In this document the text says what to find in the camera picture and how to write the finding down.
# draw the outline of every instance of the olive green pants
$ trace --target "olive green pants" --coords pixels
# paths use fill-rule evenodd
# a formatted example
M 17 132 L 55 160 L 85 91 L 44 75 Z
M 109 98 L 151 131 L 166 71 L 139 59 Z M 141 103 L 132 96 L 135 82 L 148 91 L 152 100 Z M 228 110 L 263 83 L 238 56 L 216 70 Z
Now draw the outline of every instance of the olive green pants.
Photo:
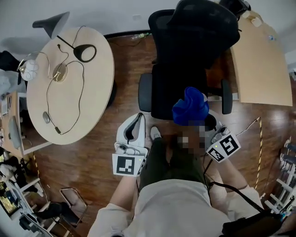
M 161 180 L 179 179 L 204 183 L 200 163 L 188 149 L 176 146 L 170 163 L 166 160 L 166 144 L 162 138 L 153 141 L 147 161 L 141 172 L 140 190 Z

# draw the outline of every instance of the wooden desk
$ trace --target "wooden desk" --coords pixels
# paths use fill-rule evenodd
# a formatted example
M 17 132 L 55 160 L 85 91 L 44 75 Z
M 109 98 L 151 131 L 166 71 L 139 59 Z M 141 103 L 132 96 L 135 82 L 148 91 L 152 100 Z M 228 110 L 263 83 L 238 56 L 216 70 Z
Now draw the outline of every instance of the wooden desk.
M 17 126 L 18 126 L 18 133 L 21 137 L 21 128 L 20 128 L 20 119 L 19 119 L 19 98 L 26 98 L 26 93 L 17 93 L 17 92 L 12 92 L 7 97 L 11 97 L 11 108 L 8 110 L 8 114 L 4 115 L 1 119 L 1 127 L 4 130 L 4 141 L 0 146 L 7 150 L 8 152 L 11 152 L 14 156 L 22 158 L 24 155 L 29 154 L 33 151 L 36 151 L 38 149 L 41 149 L 45 146 L 51 145 L 50 142 L 45 142 L 37 146 L 33 146 L 29 149 L 24 149 L 24 145 L 21 139 L 21 146 L 16 149 L 13 146 L 12 141 L 8 138 L 9 134 L 9 120 L 12 116 L 15 116 Z
M 60 36 L 72 44 L 77 35 L 74 46 L 93 44 L 97 48 L 94 59 L 82 63 L 85 69 L 83 91 L 83 67 L 78 62 L 67 66 L 68 74 L 64 81 L 53 81 L 49 87 L 51 80 L 48 79 L 48 61 L 43 54 L 39 54 L 36 59 L 39 65 L 37 77 L 28 81 L 27 87 L 28 111 L 35 129 L 47 141 L 60 145 L 76 142 L 94 128 L 105 111 L 113 86 L 114 60 L 108 41 L 94 29 L 82 27 L 77 34 L 78 30 L 79 27 L 72 28 L 62 32 Z M 59 50 L 58 44 L 62 51 L 69 54 L 67 59 L 67 54 Z M 63 60 L 66 59 L 65 64 L 78 60 L 73 54 L 73 49 L 58 38 L 50 40 L 42 52 L 49 57 L 50 77 L 53 76 L 54 68 Z M 93 53 L 89 52 L 89 55 L 85 57 L 90 58 Z M 66 134 L 58 134 L 54 125 L 51 122 L 45 123 L 42 117 L 48 106 L 50 117 L 61 133 L 70 130 L 78 118 L 77 123 Z
M 240 40 L 231 48 L 240 102 L 292 106 L 290 77 L 278 35 L 267 24 L 239 20 Z M 273 35 L 277 40 L 269 40 Z

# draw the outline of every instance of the chair armrest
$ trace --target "chair armrest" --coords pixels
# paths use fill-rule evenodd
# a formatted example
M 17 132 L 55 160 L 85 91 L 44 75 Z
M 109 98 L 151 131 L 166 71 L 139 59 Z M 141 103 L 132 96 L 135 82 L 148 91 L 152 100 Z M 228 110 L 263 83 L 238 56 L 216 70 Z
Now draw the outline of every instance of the chair armrest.
M 151 112 L 152 105 L 152 74 L 144 73 L 140 77 L 138 103 L 141 111 Z
M 232 91 L 227 80 L 221 80 L 222 89 L 222 114 L 229 114 L 232 111 Z
M 227 80 L 221 80 L 221 88 L 208 87 L 208 92 L 222 97 L 222 114 L 232 111 L 232 91 Z

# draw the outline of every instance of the shoe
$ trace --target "shoe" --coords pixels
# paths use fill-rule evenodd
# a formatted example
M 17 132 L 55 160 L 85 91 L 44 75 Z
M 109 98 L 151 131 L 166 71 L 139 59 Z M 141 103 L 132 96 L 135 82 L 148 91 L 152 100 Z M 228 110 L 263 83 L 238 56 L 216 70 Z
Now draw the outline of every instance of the shoe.
M 37 188 L 38 192 L 43 193 L 43 189 L 42 189 L 42 187 L 41 187 L 41 185 L 40 185 L 39 183 L 36 183 L 36 184 L 34 185 L 34 187 Z
M 159 132 L 159 130 L 158 130 L 157 127 L 153 126 L 151 128 L 151 130 L 150 130 L 150 136 L 151 136 L 152 141 L 154 141 L 156 138 L 161 137 L 160 132 Z
M 285 142 L 284 147 L 287 147 L 289 143 L 290 143 L 290 139 L 288 139 L 288 140 Z
M 280 161 L 284 161 L 284 154 L 283 154 L 283 153 L 281 153 L 281 154 L 279 155 L 279 160 L 280 160 Z
M 37 193 L 39 194 L 40 197 L 43 197 L 44 196 L 43 193 L 40 192 L 40 191 L 38 191 Z

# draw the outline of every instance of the round table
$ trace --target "round table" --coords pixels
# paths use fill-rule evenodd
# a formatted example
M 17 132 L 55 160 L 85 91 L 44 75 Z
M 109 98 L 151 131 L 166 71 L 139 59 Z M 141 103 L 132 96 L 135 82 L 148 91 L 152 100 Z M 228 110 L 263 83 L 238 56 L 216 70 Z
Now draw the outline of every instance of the round table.
M 78 28 L 69 29 L 60 34 L 60 37 L 72 45 Z M 65 64 L 78 59 L 73 54 L 73 49 L 63 41 L 55 38 L 49 41 L 42 52 L 47 54 L 50 62 L 50 77 L 53 70 L 66 57 L 62 51 L 69 54 Z M 27 104 L 32 123 L 38 133 L 49 142 L 54 144 L 70 144 L 78 141 L 88 134 L 101 118 L 112 91 L 114 80 L 114 59 L 112 50 L 105 37 L 94 29 L 82 27 L 74 42 L 74 47 L 81 44 L 93 44 L 97 48 L 97 54 L 90 62 L 82 63 L 85 68 L 85 82 L 83 86 L 83 67 L 78 62 L 69 64 L 68 74 L 61 82 L 48 79 L 48 61 L 44 54 L 39 54 L 36 62 L 39 65 L 36 78 L 28 81 Z M 83 57 L 91 58 L 93 52 L 85 51 Z M 48 90 L 49 113 L 53 123 L 61 133 L 68 131 L 79 115 L 75 126 L 66 134 L 56 132 L 54 125 L 45 123 L 43 112 L 47 112 L 46 92 Z

